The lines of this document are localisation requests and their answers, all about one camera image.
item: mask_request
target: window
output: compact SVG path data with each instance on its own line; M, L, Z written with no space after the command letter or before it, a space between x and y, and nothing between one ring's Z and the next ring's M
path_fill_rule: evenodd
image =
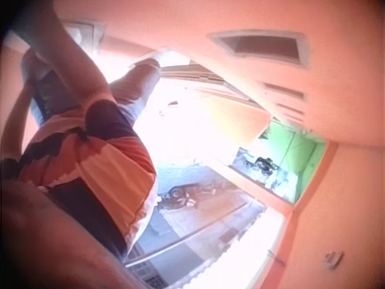
M300 119L292 126L298 127L298 123ZM231 168L282 199L296 203L312 179L324 150L323 141L272 121L259 138L239 148Z
M308 66L308 47L301 33L251 30L215 33L210 37L236 57L268 58Z

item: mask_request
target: person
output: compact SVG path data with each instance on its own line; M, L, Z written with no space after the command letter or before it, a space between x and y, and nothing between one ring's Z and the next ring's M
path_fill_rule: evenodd
M154 166L132 126L159 80L159 64L141 61L108 85L51 2L38 3L14 26L33 51L23 58L25 85L2 135L2 178L32 184L34 194L49 198L122 260L157 197ZM32 98L41 127L21 154ZM59 223L51 228L62 230Z

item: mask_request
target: orange wall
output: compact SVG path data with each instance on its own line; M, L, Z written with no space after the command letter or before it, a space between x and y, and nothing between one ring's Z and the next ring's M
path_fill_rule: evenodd
M13 49L2 47L1 51L1 134L5 126L11 109L21 92L23 82L20 72L20 61L22 54ZM37 124L31 113L28 114L25 134L23 140L23 148L27 146L30 139L37 131Z
M271 119L267 111L225 98L202 97L202 104L215 127L239 146L262 134Z
M339 146L324 180L298 218L279 289L358 289L381 280L383 160L382 150ZM343 250L345 256L336 270L329 271L322 259L333 250Z

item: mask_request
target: leg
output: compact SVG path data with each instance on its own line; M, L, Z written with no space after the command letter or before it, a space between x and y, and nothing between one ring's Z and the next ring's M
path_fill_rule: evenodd
M146 107L159 79L159 64L150 58L137 63L124 77L109 85L120 111L130 125L134 125Z

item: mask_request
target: man's arm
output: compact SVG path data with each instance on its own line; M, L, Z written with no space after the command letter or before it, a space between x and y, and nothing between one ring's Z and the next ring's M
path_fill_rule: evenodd
M26 117L34 92L34 84L27 81L11 110L1 136L1 160L12 158L18 161L22 155Z
M3 182L3 248L34 288L145 288L33 185Z
M54 68L81 104L97 98L114 101L103 74L63 28L51 1L34 1L14 30Z

